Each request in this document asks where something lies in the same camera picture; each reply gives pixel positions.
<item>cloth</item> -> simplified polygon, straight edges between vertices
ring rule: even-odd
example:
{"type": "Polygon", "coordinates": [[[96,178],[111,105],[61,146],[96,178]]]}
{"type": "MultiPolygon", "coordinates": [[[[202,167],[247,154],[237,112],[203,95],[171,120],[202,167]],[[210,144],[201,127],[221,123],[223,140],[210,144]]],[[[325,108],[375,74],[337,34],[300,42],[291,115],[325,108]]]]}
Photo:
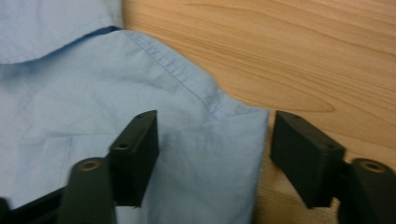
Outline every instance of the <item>cloth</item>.
{"type": "Polygon", "coordinates": [[[104,157],[158,110],[160,156],[119,223],[249,223],[268,111],[243,105],[156,39],[122,30],[120,1],[0,2],[0,197],[13,208],[104,157]]]}

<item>black plastic part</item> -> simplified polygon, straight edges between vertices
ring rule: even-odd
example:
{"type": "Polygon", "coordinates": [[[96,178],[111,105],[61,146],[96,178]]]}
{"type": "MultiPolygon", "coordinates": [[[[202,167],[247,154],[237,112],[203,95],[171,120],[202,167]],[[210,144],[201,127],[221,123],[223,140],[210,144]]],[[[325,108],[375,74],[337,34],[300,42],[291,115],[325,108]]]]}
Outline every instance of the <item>black plastic part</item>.
{"type": "Polygon", "coordinates": [[[305,119],[276,111],[271,158],[308,208],[328,207],[345,149],[305,119]]]}
{"type": "Polygon", "coordinates": [[[9,206],[6,199],[0,198],[0,223],[6,223],[6,218],[9,214],[9,211],[9,206]]]}
{"type": "Polygon", "coordinates": [[[59,209],[58,224],[116,223],[107,160],[90,158],[75,164],[59,209]]]}
{"type": "Polygon", "coordinates": [[[117,205],[141,205],[158,155],[157,111],[145,112],[122,131],[107,155],[117,205]]]}
{"type": "Polygon", "coordinates": [[[64,189],[57,189],[39,199],[6,213],[1,224],[52,224],[56,221],[64,189]]]}
{"type": "Polygon", "coordinates": [[[348,185],[364,224],[396,224],[396,176],[368,159],[351,163],[348,185]]]}

